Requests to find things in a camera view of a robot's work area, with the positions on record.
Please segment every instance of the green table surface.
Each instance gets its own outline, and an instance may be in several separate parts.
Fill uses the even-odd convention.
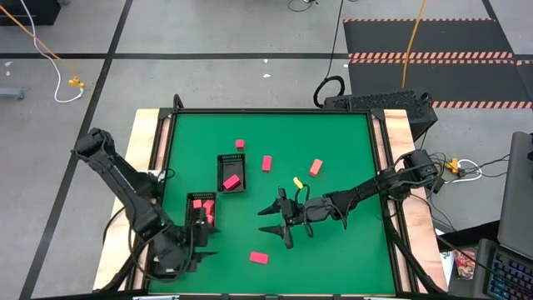
[[[327,219],[313,223],[314,237],[294,227],[294,248],[257,229],[281,224],[281,215],[257,216],[271,205],[278,187],[293,198],[297,176],[311,186],[311,198],[348,189],[375,176],[371,137],[359,114],[181,114],[177,117],[163,208],[183,224],[186,195],[217,190],[217,155],[246,146],[245,192],[218,193],[217,228],[207,247],[216,251],[196,272],[172,283],[150,282],[151,293],[392,294],[395,292],[378,197],[359,204],[348,229]],[[272,156],[270,172],[262,158]],[[308,174],[315,158],[318,176]],[[249,261],[250,252],[269,255],[267,265]]]

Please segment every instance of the yellow cable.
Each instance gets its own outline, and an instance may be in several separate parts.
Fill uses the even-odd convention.
[[[43,48],[44,48],[44,49],[45,49],[50,55],[52,55],[52,56],[53,56],[54,58],[56,58],[58,61],[62,62],[62,63],[63,63],[68,69],[69,69],[69,71],[74,75],[74,77],[77,78],[77,74],[76,74],[76,72],[74,72],[74,69],[73,69],[72,67],[70,67],[70,65],[69,65],[66,61],[62,60],[59,56],[57,56],[54,52],[52,52],[52,50],[50,50],[50,48],[47,47],[47,45],[45,45],[44,42],[41,42],[41,40],[40,40],[38,37],[34,36],[33,33],[29,32],[29,31],[24,27],[24,25],[22,25],[22,24],[21,24],[21,23],[20,23],[20,22],[19,22],[19,21],[18,21],[18,20],[12,15],[12,14],[11,14],[11,13],[9,13],[9,12],[7,11],[6,8],[4,8],[2,5],[0,5],[0,10],[2,10],[3,13],[5,13],[6,16],[7,16],[8,18],[10,18],[13,22],[15,22],[20,28],[22,28],[22,30],[23,30],[25,33],[27,33],[30,37],[35,38],[35,39],[39,42],[39,44],[40,44],[40,45],[41,45],[41,46],[42,46],[42,47],[43,47]]]
[[[411,55],[411,46],[413,45],[413,41],[415,40],[416,30],[418,29],[418,23],[420,22],[420,19],[422,18],[422,13],[424,12],[425,7],[426,7],[426,0],[422,2],[422,7],[420,7],[420,12],[418,13],[418,17],[416,18],[416,23],[415,23],[415,27],[413,28],[411,40],[409,41],[409,46],[407,46],[406,61],[403,63],[403,75],[401,77],[401,88],[406,87],[407,64],[409,63],[409,55]]]

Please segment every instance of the gray floor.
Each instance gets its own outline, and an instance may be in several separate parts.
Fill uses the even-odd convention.
[[[53,27],[38,35],[58,53],[106,53],[125,0],[72,0]],[[491,0],[517,53],[533,53],[531,5]],[[338,2],[320,2],[293,13],[278,0],[133,0],[119,53],[327,53],[331,50]],[[346,18],[413,18],[421,0],[345,3]],[[432,0],[428,18],[487,17],[481,0]],[[15,27],[0,27],[0,53],[33,53],[31,39]],[[346,51],[341,29],[336,51]],[[0,190],[0,290],[18,298],[44,224],[57,194],[69,150],[79,131],[102,61],[72,61],[87,83],[85,97],[56,104],[55,72],[46,60],[0,60],[0,85],[30,87],[22,101],[0,102],[4,176]],[[311,96],[325,75],[327,60],[115,60],[92,126],[105,128],[125,153],[138,108],[171,105],[180,93],[197,108],[312,108]],[[331,73],[348,79],[345,61]],[[61,98],[76,91],[65,86]],[[335,87],[325,94],[336,92]],[[530,132],[531,110],[437,110],[439,122],[425,148],[483,163],[509,151],[515,130]],[[486,169],[498,173],[505,164]],[[453,183],[434,202],[456,228],[498,218],[504,178]],[[101,250],[112,194],[80,164],[37,281],[34,297],[88,293]]]

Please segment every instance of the white cable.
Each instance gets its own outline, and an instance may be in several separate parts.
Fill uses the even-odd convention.
[[[481,178],[483,176],[483,171],[481,171],[481,168],[477,165],[477,163],[472,162],[470,159],[460,159],[459,162],[457,162],[457,167],[458,168],[461,168],[461,163],[462,162],[467,162],[467,163],[471,163],[472,165],[474,165],[474,167],[475,167],[475,169],[476,169],[476,171],[478,173],[477,177],[450,180],[449,182],[444,182],[445,184],[448,184],[448,183],[464,183],[464,182],[474,181],[474,180],[477,180],[477,179],[479,179],[479,178]]]
[[[37,49],[37,51],[39,51],[39,53],[41,53],[41,55],[43,55],[45,58],[48,58],[48,60],[52,63],[53,67],[56,69],[56,73],[57,73],[57,87],[56,87],[56,92],[53,94],[54,96],[54,99],[56,100],[57,103],[69,103],[69,102],[72,102],[74,100],[78,100],[79,98],[82,97],[83,95],[83,88],[80,87],[80,93],[72,98],[72,99],[69,99],[69,100],[59,100],[57,99],[57,92],[59,91],[59,87],[61,86],[61,73],[59,72],[59,69],[57,68],[57,65],[56,63],[53,61],[53,59],[51,57],[49,57],[48,55],[44,54],[41,49],[39,49],[39,46],[37,45],[37,39],[36,39],[36,36],[37,34],[35,33],[35,24],[33,24],[33,18],[32,18],[32,14],[30,13],[30,11],[27,9],[26,7],[26,3],[24,2],[24,0],[20,0],[20,3],[22,4],[22,6],[24,7],[24,10],[26,11],[26,14],[27,14],[27,17],[30,19],[30,23],[32,24],[32,33],[33,33],[33,46]]]

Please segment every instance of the black tray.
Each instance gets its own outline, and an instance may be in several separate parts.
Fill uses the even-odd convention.
[[[202,205],[206,200],[212,200],[215,202],[213,205],[212,216],[213,216],[213,228],[217,227],[217,193],[216,192],[190,192],[187,194],[187,209],[185,211],[185,220],[187,224],[192,225],[192,201],[202,200]]]
[[[220,193],[244,192],[247,189],[247,179],[244,168],[244,154],[224,154],[217,157],[217,190]],[[233,175],[241,179],[238,187],[228,191],[223,183]]]

